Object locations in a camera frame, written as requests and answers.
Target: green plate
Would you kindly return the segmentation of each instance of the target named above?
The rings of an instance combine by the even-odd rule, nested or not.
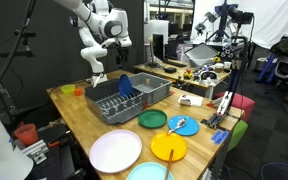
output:
[[[163,111],[151,109],[142,112],[138,116],[139,123],[146,128],[158,128],[167,121],[167,116]]]

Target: blue plate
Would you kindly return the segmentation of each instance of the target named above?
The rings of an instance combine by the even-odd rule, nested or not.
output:
[[[198,125],[197,121],[189,116],[174,116],[168,121],[168,127],[173,129],[176,127],[177,122],[182,119],[186,119],[186,124],[175,130],[174,132],[183,135],[183,136],[190,136],[196,134],[200,130],[200,126]]]
[[[131,94],[132,81],[126,74],[122,74],[120,76],[120,79],[118,82],[118,89],[120,91],[121,96],[129,96]]]
[[[146,162],[136,166],[126,180],[163,180],[165,177],[166,167],[155,162]],[[169,172],[167,180],[174,180]]]

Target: yellow plate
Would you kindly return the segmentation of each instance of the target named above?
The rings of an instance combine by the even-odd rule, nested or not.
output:
[[[158,158],[168,161],[171,150],[174,149],[172,161],[182,159],[187,153],[187,143],[176,133],[167,132],[156,134],[151,141],[151,150]]]

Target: computer monitor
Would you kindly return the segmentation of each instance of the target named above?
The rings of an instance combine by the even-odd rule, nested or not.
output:
[[[191,32],[192,24],[183,24],[183,32]]]
[[[165,47],[164,47],[164,36],[161,34],[153,34],[153,53],[154,56],[161,61],[165,60]]]
[[[168,24],[168,35],[178,34],[178,23]]]

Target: white plate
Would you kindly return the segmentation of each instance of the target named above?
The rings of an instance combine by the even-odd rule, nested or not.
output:
[[[139,157],[142,141],[132,131],[115,130],[101,136],[90,150],[90,162],[104,173],[116,173],[127,169]]]

